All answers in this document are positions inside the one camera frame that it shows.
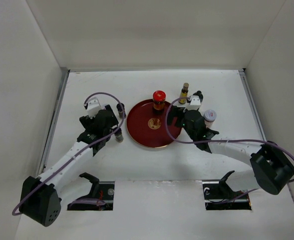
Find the black pepper shaker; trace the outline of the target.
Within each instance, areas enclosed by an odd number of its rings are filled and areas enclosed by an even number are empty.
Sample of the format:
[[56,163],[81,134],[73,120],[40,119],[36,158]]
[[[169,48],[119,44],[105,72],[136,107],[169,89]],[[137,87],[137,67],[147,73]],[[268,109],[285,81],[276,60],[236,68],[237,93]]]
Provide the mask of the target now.
[[118,103],[116,105],[117,111],[118,111],[118,115],[119,118],[121,119],[125,119],[126,118],[126,113],[125,113],[125,106],[123,103]]
[[121,128],[115,129],[114,136],[118,143],[121,143],[124,140]]

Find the white lid jar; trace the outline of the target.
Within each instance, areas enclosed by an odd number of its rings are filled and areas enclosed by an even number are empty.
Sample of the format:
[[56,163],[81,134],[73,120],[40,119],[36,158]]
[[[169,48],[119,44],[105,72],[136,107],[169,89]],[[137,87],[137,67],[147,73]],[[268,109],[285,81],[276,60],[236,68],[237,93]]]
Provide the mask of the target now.
[[217,118],[217,113],[212,109],[208,109],[204,112],[203,117],[206,127],[211,128]]

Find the yellow bottle gold cap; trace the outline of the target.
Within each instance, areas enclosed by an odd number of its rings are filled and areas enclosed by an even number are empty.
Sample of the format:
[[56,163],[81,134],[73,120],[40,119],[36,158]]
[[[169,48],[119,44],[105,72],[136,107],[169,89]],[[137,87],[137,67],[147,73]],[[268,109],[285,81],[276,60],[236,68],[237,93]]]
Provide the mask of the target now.
[[189,83],[185,82],[180,92],[180,100],[178,101],[181,105],[184,105],[187,102],[188,88]]

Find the red lid jar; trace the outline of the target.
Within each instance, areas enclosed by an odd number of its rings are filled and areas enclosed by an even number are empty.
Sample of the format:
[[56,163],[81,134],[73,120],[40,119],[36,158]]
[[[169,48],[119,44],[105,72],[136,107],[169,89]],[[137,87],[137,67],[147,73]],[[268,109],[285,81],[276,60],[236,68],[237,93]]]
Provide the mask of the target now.
[[166,93],[162,90],[157,90],[153,93],[153,108],[156,111],[164,110],[166,101]]

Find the black pepper shaker front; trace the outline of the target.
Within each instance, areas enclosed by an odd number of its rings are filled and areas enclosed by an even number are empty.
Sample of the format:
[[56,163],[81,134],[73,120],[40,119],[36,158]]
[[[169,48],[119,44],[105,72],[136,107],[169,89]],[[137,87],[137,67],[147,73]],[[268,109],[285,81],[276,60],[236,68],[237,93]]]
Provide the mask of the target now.
[[124,140],[121,128],[115,129],[114,136],[118,143],[121,143]]

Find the black cap white bottle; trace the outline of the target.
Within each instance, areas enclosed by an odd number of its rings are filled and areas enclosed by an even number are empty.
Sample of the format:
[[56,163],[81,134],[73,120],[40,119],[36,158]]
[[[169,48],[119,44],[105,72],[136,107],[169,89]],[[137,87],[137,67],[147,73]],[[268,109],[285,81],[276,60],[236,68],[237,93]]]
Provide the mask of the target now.
[[198,90],[197,92],[195,92],[195,93],[193,94],[193,96],[198,96],[201,102],[202,102],[203,99],[204,99],[204,96],[203,96],[203,94],[202,94],[202,91],[200,91],[200,90]]

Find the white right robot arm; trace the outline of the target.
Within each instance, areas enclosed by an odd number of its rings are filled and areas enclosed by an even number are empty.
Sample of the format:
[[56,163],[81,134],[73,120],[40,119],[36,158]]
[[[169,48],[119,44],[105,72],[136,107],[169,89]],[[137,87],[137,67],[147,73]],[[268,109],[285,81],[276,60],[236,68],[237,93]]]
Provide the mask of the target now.
[[172,106],[166,113],[168,126],[183,128],[201,151],[235,159],[250,166],[249,170],[227,173],[219,185],[219,192],[225,198],[240,190],[262,189],[277,195],[294,176],[294,166],[283,150],[273,142],[261,140],[231,140],[213,137],[219,133],[207,128],[204,117],[197,110],[185,110]]

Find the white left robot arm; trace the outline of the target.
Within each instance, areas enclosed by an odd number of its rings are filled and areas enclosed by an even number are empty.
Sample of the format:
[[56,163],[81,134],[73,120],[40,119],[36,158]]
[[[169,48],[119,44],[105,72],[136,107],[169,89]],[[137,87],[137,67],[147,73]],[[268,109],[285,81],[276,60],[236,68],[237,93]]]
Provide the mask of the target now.
[[38,177],[29,176],[23,182],[20,203],[13,211],[15,214],[26,215],[45,227],[50,226],[61,212],[65,199],[63,188],[78,177],[91,180],[82,186],[82,194],[90,200],[97,197],[99,180],[82,172],[81,168],[110,140],[119,122],[110,105],[106,105],[94,116],[80,117],[80,123],[85,130],[69,151],[47,171]]

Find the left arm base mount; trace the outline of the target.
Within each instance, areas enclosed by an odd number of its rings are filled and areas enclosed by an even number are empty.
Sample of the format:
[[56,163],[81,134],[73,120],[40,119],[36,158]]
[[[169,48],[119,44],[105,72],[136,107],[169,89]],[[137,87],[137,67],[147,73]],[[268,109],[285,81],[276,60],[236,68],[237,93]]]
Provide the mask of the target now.
[[90,189],[85,187],[85,193],[76,197],[67,205],[68,211],[112,211],[114,206],[115,182],[100,181],[97,177],[82,173],[81,180],[90,183]]

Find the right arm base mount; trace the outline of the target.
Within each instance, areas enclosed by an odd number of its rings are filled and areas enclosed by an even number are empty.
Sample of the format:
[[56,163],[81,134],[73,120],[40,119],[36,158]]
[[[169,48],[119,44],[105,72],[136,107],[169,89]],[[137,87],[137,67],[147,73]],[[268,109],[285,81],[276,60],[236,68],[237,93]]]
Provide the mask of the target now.
[[249,193],[253,190],[233,191],[227,184],[228,178],[234,172],[234,170],[229,171],[221,179],[202,182],[204,204],[207,211],[252,210]]

